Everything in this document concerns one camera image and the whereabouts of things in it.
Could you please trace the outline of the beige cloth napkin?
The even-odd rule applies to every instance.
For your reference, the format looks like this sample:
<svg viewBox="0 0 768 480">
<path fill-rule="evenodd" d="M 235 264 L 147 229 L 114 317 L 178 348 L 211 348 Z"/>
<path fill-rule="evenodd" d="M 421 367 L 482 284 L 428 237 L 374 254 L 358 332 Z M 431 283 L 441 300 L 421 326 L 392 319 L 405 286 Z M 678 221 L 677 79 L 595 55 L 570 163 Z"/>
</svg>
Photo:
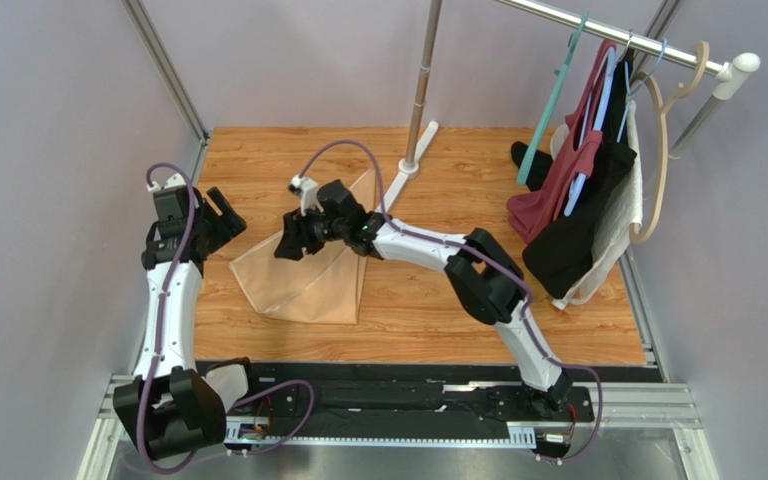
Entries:
<svg viewBox="0 0 768 480">
<path fill-rule="evenodd" d="M 367 259 L 341 241 L 298 261 L 278 259 L 282 235 L 278 230 L 229 264 L 255 313 L 305 324 L 356 324 Z"/>
</svg>

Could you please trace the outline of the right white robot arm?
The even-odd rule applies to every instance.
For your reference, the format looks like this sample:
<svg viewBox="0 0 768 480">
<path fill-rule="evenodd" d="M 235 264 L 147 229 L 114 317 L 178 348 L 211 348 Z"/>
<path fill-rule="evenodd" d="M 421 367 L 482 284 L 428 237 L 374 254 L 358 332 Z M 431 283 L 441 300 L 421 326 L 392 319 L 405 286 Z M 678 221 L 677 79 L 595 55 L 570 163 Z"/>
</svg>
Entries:
<svg viewBox="0 0 768 480">
<path fill-rule="evenodd" d="M 407 262 L 445 275 L 463 310 L 502 338 L 523 383 L 548 408 L 566 406 L 573 382 L 535 324 L 533 296 L 522 271 L 488 231 L 454 235 L 412 227 L 365 210 L 339 180 L 320 186 L 295 176 L 288 189 L 300 206 L 283 217 L 275 257 L 299 261 L 329 242 L 341 242 L 361 257 Z"/>
</svg>

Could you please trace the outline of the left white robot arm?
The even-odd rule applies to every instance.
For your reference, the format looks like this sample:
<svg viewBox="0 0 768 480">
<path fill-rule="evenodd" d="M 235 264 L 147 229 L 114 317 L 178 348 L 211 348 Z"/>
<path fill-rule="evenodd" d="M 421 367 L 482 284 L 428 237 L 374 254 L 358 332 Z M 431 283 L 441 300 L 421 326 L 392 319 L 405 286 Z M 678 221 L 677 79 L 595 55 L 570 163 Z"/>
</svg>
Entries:
<svg viewBox="0 0 768 480">
<path fill-rule="evenodd" d="M 208 256 L 247 228 L 217 188 L 153 192 L 157 219 L 141 255 L 148 320 L 133 380 L 115 389 L 113 408 L 147 458 L 190 454 L 225 439 L 226 417 L 249 391 L 244 360 L 202 375 L 194 358 L 196 302 Z"/>
</svg>

